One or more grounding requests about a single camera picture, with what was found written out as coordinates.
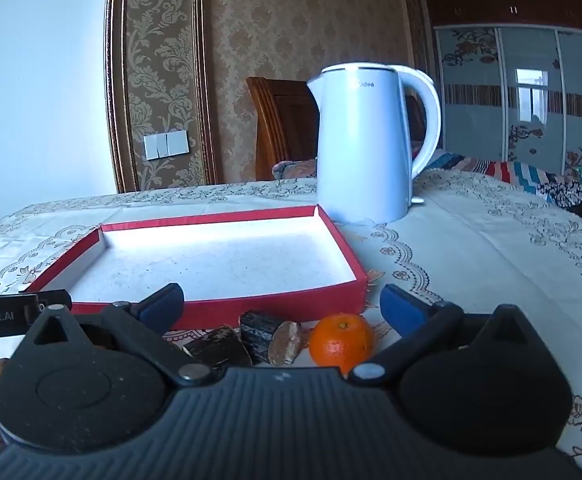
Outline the orange mandarin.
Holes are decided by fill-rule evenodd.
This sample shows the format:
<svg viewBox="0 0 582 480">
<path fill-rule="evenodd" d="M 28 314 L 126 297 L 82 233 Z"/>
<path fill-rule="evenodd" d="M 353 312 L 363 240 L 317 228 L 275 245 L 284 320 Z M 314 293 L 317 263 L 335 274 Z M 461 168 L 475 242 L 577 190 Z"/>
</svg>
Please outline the orange mandarin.
<svg viewBox="0 0 582 480">
<path fill-rule="evenodd" d="M 332 314 L 320 320 L 308 337 L 308 351 L 318 366 L 337 367 L 347 375 L 368 360 L 374 349 L 374 333 L 359 314 Z"/>
</svg>

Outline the white embroidered tablecloth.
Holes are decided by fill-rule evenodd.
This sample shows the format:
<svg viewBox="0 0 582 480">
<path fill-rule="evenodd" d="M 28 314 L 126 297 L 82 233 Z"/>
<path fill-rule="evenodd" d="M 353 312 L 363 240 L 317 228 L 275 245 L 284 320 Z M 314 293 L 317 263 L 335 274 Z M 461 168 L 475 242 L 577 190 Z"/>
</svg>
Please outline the white embroidered tablecloth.
<svg viewBox="0 0 582 480">
<path fill-rule="evenodd" d="M 470 312 L 518 306 L 571 384 L 561 450 L 582 467 L 582 219 L 481 174 L 428 170 L 423 204 L 389 224 L 341 231 L 368 275 L 364 317 L 385 348 L 397 334 L 379 310 L 386 284 Z M 0 220 L 0 294 L 29 285 L 79 237 L 102 223 L 308 205 L 312 179 L 173 188 L 59 200 Z"/>
</svg>

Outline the red shallow cardboard tray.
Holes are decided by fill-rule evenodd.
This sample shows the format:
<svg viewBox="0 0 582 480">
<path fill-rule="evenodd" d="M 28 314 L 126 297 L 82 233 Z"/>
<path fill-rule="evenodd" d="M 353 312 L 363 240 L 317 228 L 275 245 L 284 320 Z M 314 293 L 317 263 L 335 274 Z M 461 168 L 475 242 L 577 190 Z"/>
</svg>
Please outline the red shallow cardboard tray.
<svg viewBox="0 0 582 480">
<path fill-rule="evenodd" d="M 296 322 L 364 310 L 368 276 L 317 205 L 103 223 L 28 292 L 64 289 L 76 313 L 136 302 L 169 283 L 184 291 L 175 330 L 236 326 L 259 310 Z"/>
</svg>

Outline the white electric kettle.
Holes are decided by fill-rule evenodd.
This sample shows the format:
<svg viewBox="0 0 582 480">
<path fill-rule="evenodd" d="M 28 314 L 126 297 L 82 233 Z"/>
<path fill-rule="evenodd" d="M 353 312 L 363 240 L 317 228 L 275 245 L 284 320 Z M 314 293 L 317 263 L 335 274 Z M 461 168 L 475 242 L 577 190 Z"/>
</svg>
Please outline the white electric kettle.
<svg viewBox="0 0 582 480">
<path fill-rule="evenodd" d="M 428 166 L 442 131 L 433 79 L 408 66 L 353 62 L 324 68 L 307 87 L 319 112 L 319 206 L 343 223 L 404 218 L 413 180 Z M 424 107 L 417 154 L 411 149 L 405 88 Z"/>
</svg>

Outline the pink patterned pillow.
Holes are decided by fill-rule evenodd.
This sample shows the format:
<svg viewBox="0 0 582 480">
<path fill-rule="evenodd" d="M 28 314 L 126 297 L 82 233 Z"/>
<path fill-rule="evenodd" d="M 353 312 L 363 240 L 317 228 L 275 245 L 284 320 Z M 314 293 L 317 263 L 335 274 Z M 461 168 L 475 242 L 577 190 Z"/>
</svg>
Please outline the pink patterned pillow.
<svg viewBox="0 0 582 480">
<path fill-rule="evenodd" d="M 317 161 L 307 160 L 282 160 L 271 168 L 276 180 L 314 178 L 317 173 Z"/>
</svg>

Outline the colourful striped bedding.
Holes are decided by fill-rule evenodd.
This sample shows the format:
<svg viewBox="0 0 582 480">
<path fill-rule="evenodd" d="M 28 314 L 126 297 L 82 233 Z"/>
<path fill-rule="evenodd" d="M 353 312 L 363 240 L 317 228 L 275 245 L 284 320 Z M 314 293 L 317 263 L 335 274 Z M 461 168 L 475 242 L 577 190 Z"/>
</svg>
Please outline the colourful striped bedding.
<svg viewBox="0 0 582 480">
<path fill-rule="evenodd" d="M 428 169 L 486 174 L 582 218 L 582 173 L 578 169 L 564 177 L 524 162 L 491 162 L 442 150 L 436 151 Z"/>
</svg>

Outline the sliding door wardrobe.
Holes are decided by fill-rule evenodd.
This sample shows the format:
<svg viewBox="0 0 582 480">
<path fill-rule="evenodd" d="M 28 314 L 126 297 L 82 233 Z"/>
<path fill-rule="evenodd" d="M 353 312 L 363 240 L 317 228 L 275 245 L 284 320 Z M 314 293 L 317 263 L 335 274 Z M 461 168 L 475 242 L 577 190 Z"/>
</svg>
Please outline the sliding door wardrobe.
<svg viewBox="0 0 582 480">
<path fill-rule="evenodd" d="M 426 0 L 443 146 L 563 174 L 582 166 L 582 0 Z"/>
</svg>

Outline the white wall switch panel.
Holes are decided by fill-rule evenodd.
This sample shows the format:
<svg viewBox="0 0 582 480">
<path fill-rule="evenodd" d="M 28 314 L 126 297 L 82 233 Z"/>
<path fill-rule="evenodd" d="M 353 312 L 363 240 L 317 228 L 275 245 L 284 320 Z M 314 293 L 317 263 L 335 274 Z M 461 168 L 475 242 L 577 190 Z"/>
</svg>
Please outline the white wall switch panel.
<svg viewBox="0 0 582 480">
<path fill-rule="evenodd" d="M 190 153 L 187 130 L 151 133 L 143 137 L 144 158 L 155 160 Z"/>
</svg>

